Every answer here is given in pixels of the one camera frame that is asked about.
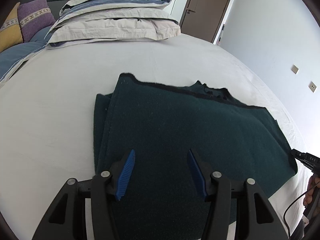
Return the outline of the person's right hand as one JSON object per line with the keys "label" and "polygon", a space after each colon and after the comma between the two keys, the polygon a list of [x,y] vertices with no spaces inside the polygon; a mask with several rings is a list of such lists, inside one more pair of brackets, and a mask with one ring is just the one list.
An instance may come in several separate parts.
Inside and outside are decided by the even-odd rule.
{"label": "person's right hand", "polygon": [[310,204],[312,202],[312,195],[313,192],[315,190],[315,188],[319,188],[319,182],[320,182],[320,178],[319,177],[314,177],[311,176],[308,182],[308,188],[307,188],[307,193],[305,194],[304,200],[303,200],[303,205],[307,206],[308,204]]}

